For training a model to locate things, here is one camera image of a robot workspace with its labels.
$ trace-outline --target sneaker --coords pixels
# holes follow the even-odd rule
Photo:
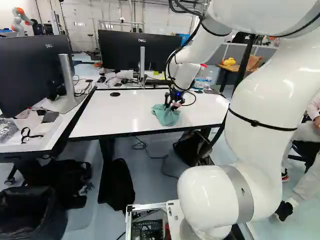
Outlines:
[[[288,169],[284,169],[284,172],[281,173],[282,176],[282,182],[286,183],[289,181],[289,175],[288,175]]]
[[[278,209],[274,212],[275,216],[284,222],[288,216],[294,213],[294,208],[289,202],[281,201]]]

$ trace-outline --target backpack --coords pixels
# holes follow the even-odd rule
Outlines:
[[[126,161],[118,158],[105,163],[100,182],[98,203],[107,203],[115,211],[126,214],[127,205],[134,203],[136,193]]]
[[[190,167],[194,167],[196,164],[208,165],[206,159],[212,152],[212,149],[205,153],[200,162],[196,162],[195,159],[201,148],[204,148],[210,143],[210,140],[203,136],[198,130],[190,130],[183,133],[181,138],[173,144],[174,152],[180,157],[180,159],[188,164]]]
[[[92,185],[89,182],[92,177],[90,163],[74,159],[52,160],[41,167],[40,174],[40,185],[55,189],[57,198],[65,209],[78,209],[86,205],[87,197],[80,195],[79,191],[84,186]]]

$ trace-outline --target black strap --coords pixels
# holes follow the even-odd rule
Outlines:
[[[203,22],[201,22],[201,26],[203,27],[204,30],[206,30],[209,34],[212,34],[214,36],[218,36],[218,37],[225,37],[225,36],[228,36],[230,32],[226,33],[226,34],[217,34],[217,33],[214,33],[213,31],[210,31],[205,25]]]
[[[267,125],[267,124],[263,124],[257,120],[252,120],[252,119],[249,119],[249,118],[246,118],[245,116],[241,116],[239,115],[238,113],[232,111],[229,107],[229,112],[232,113],[233,115],[235,115],[236,117],[240,118],[241,120],[244,120],[248,123],[251,124],[252,127],[263,127],[263,128],[267,128],[267,129],[273,129],[273,130],[278,130],[278,131],[285,131],[285,132],[290,132],[290,131],[295,131],[297,130],[297,128],[286,128],[286,127],[279,127],[279,126],[271,126],[271,125]]]
[[[309,27],[311,24],[313,24],[318,18],[320,18],[320,13],[318,13],[317,16],[315,16],[310,22],[308,22],[307,24],[303,25],[302,27],[300,27],[299,29],[293,31],[293,32],[290,32],[288,34],[284,34],[284,35],[280,35],[280,36],[273,36],[275,38],[282,38],[282,37],[287,37],[287,36],[290,36],[292,34],[296,34],[298,32],[300,32],[301,30]]]

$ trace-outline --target black table leg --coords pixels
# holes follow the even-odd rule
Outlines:
[[[99,139],[99,143],[103,157],[103,164],[111,162],[115,152],[115,138],[102,136]]]
[[[28,184],[28,186],[37,186],[42,184],[42,168],[36,158],[19,159],[13,163],[15,168],[22,174],[24,182]]]
[[[113,160],[114,152],[115,152],[115,138],[114,137],[101,137],[99,139],[100,149],[103,157],[103,167],[102,174],[100,180],[100,188],[98,195],[98,203],[104,204],[107,202],[108,197],[108,185],[110,184],[108,181],[108,168],[110,167],[110,163]]]
[[[221,83],[221,86],[220,86],[220,89],[219,89],[220,93],[223,93],[224,90],[225,90],[225,87],[226,87],[227,82],[228,82],[228,73],[229,73],[228,70],[220,69],[219,75],[221,74],[221,76],[219,76],[219,78],[222,78],[222,83]]]
[[[206,137],[206,138],[209,137],[210,132],[211,132],[211,127],[201,128],[201,134],[202,134],[202,136],[204,136],[204,137]]]

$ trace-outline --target chair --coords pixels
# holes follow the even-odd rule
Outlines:
[[[305,123],[307,121],[311,121],[311,118],[308,116],[307,113],[305,113],[301,122]],[[306,173],[315,162],[317,153],[320,150],[320,142],[292,141],[292,148],[300,156],[289,154],[288,159],[304,162],[305,163],[304,173]]]

